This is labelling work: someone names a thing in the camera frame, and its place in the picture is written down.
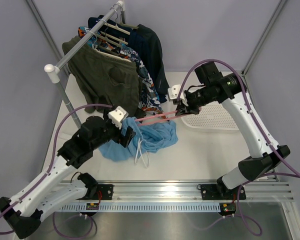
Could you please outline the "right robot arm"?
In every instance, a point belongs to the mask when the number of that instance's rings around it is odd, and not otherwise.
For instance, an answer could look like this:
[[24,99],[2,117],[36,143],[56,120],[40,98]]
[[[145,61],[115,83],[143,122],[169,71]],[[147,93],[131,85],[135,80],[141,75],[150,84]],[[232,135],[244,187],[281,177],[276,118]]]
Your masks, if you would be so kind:
[[176,116],[197,115],[201,107],[217,102],[234,120],[250,155],[216,181],[218,196],[231,199],[240,185],[273,170],[291,151],[287,145],[279,145],[269,133],[236,72],[224,76],[212,61],[206,61],[194,71],[201,84],[199,88],[184,90],[183,84],[177,84],[168,90],[168,97],[176,105]]

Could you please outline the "pink hanger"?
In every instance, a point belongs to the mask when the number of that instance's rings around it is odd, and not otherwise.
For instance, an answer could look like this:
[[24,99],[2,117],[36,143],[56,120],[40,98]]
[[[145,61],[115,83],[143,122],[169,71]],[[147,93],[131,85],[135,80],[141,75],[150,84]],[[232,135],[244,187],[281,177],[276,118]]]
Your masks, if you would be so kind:
[[182,118],[185,116],[193,115],[193,114],[189,114],[189,115],[183,115],[183,116],[175,116],[176,112],[177,111],[174,110],[174,111],[164,112],[161,114],[155,114],[155,115],[151,115],[151,116],[147,116],[147,117],[143,117],[143,118],[138,118],[135,120],[135,122],[137,123],[138,126],[149,126],[149,125],[153,125],[153,124],[167,123],[172,120],[176,120],[176,119],[179,119],[179,118]]

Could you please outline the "light blue shorts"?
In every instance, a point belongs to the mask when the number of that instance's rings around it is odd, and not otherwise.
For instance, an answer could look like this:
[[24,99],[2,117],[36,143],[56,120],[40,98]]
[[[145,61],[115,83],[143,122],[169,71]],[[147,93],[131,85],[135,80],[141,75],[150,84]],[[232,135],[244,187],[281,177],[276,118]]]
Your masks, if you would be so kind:
[[137,163],[139,159],[144,158],[143,154],[155,154],[158,150],[177,143],[177,125],[174,121],[139,125],[136,120],[135,117],[128,117],[122,123],[122,134],[125,134],[129,127],[135,133],[127,147],[111,140],[98,148],[104,158],[114,162],[134,158],[134,162]]

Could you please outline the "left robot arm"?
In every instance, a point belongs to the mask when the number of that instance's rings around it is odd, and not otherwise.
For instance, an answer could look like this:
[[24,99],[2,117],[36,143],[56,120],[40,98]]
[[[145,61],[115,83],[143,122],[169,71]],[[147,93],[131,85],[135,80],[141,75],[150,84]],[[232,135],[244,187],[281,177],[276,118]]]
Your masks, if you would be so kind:
[[97,180],[87,172],[57,192],[51,190],[91,159],[94,150],[105,143],[114,141],[127,147],[135,135],[131,127],[122,133],[127,116],[128,112],[118,106],[105,111],[103,117],[88,117],[59,150],[52,151],[50,164],[32,182],[12,197],[0,198],[0,217],[6,220],[12,233],[25,239],[64,205],[100,195]]

